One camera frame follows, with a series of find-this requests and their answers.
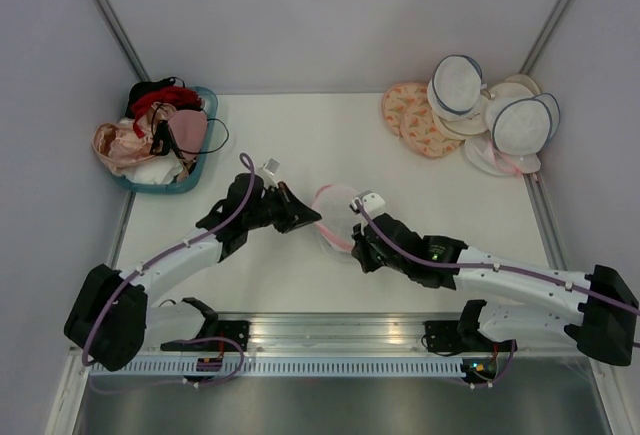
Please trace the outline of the white mesh bag pink zipper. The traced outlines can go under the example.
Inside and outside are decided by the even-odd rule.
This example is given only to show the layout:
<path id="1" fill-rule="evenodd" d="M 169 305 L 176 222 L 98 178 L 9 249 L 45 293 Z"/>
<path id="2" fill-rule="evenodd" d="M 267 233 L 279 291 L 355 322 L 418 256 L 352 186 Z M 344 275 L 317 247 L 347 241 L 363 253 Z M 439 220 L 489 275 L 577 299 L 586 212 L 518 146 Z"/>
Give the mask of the white mesh bag pink zipper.
<path id="1" fill-rule="evenodd" d="M 353 262 L 353 227 L 360 222 L 351 207 L 351 201 L 359 192 L 345 184 L 322 186 L 317 192 L 311 208 L 321 215 L 314 223 L 319 244 L 325 253 L 341 262 Z"/>

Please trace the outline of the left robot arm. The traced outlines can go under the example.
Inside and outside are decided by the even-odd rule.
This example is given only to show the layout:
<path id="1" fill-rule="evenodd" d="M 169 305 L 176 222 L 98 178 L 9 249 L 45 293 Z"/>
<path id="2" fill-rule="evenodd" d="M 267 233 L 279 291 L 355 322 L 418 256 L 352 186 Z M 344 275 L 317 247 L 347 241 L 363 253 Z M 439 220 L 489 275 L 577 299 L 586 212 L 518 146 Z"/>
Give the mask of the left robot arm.
<path id="1" fill-rule="evenodd" d="M 192 275 L 240 249 L 252 230 L 281 234 L 320 221 L 283 182 L 267 183 L 241 173 L 193 230 L 176 245 L 125 269 L 100 264 L 89 271 L 64 325 L 64 335 L 82 350 L 86 366 L 117 371 L 139 351 L 216 351 L 221 345 L 218 313 L 191 296 L 162 299 Z"/>

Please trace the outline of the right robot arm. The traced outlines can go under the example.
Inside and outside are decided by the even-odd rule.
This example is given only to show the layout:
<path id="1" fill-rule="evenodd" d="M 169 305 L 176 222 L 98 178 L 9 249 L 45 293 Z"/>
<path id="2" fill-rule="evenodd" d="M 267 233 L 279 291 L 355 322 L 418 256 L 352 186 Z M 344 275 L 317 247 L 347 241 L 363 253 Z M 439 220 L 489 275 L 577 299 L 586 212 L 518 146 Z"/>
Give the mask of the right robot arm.
<path id="1" fill-rule="evenodd" d="M 421 236 L 387 214 L 356 224 L 351 237 L 351 254 L 366 273 L 386 267 L 425 288 L 510 300 L 508 306 L 483 299 L 465 304 L 456 336 L 469 350 L 529 340 L 568 344 L 613 366 L 632 362 L 639 302 L 613 268 L 527 268 L 461 240 Z"/>

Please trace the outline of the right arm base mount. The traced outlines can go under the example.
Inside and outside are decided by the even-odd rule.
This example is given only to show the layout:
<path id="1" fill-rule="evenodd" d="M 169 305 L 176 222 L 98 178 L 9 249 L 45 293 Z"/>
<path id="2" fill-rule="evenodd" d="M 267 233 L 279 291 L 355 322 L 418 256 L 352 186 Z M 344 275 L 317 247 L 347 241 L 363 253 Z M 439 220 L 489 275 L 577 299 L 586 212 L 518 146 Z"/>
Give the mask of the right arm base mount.
<path id="1" fill-rule="evenodd" d="M 429 353 L 450 357 L 482 350 L 481 345 L 462 337 L 455 320 L 425 321 L 423 327 L 421 344 Z"/>

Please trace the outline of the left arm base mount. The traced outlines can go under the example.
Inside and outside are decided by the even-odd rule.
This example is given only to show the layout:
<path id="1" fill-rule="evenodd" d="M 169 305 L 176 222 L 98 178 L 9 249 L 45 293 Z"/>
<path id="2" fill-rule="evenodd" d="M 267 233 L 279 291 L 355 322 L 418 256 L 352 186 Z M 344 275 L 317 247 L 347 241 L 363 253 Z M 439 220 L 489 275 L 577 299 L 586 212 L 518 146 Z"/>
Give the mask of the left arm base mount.
<path id="1" fill-rule="evenodd" d="M 206 322 L 194 337 L 197 343 L 170 341 L 160 346 L 162 351 L 172 352 L 238 352 L 238 349 L 222 338 L 232 340 L 242 351 L 247 349 L 250 338 L 251 323 L 247 320 L 220 320 L 216 323 Z"/>

